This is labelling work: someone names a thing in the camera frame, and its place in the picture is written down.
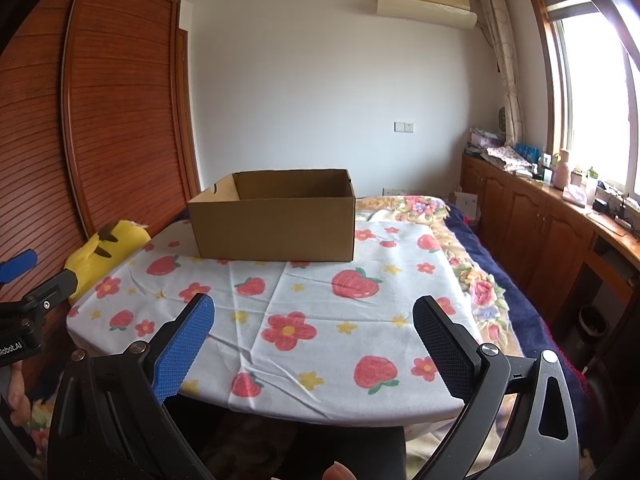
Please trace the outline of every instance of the air conditioner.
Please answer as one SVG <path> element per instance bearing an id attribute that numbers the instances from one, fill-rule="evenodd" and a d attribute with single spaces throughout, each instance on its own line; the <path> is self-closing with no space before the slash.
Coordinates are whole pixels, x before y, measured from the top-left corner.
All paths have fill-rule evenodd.
<path id="1" fill-rule="evenodd" d="M 469 0 L 378 0 L 377 14 L 457 28 L 474 28 L 478 19 Z"/>

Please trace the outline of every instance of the window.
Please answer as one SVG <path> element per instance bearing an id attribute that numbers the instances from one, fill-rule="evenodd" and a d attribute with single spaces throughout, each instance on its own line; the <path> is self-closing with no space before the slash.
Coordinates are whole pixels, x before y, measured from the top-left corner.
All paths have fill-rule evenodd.
<path id="1" fill-rule="evenodd" d="M 532 0 L 552 86 L 554 151 L 636 199 L 640 195 L 640 76 L 614 27 L 590 0 Z"/>

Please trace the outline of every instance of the open cardboard box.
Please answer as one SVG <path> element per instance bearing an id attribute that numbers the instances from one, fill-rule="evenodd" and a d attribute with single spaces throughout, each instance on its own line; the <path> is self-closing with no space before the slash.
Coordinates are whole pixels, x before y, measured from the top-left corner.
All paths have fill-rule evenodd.
<path id="1" fill-rule="evenodd" d="M 350 262 L 355 196 L 347 170 L 232 173 L 189 202 L 200 256 Z"/>

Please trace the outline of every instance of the wooden wardrobe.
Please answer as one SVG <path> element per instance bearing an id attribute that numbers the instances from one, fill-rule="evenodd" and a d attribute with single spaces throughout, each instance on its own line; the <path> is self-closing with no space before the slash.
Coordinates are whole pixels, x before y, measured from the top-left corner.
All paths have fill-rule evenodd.
<path id="1" fill-rule="evenodd" d="M 102 225 L 133 220 L 153 236 L 197 194 L 179 12 L 180 0 L 41 0 L 0 56 L 0 262 L 38 253 L 0 301 Z M 29 383 L 69 352 L 65 318 L 65 306 L 48 314 Z"/>

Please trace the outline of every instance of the navy blue blanket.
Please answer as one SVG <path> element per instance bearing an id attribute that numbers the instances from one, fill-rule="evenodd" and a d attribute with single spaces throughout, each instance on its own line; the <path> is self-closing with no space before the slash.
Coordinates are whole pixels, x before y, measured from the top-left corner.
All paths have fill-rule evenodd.
<path id="1" fill-rule="evenodd" d="M 492 274 L 495 282 L 504 289 L 504 299 L 509 305 L 509 318 L 513 325 L 522 352 L 526 357 L 536 357 L 545 348 L 554 350 L 560 356 L 560 362 L 569 394 L 574 406 L 575 421 L 578 427 L 578 436 L 583 447 L 597 446 L 594 438 L 597 436 L 593 430 L 593 404 L 590 396 L 582 388 L 580 378 L 569 365 L 551 338 L 548 328 L 535 307 L 525 298 L 511 278 L 495 262 L 488 251 L 482 247 L 480 240 L 464 223 L 462 212 L 449 204 L 450 216 L 445 220 L 447 227 L 456 235 L 466 252 L 471 256 L 484 272 Z"/>

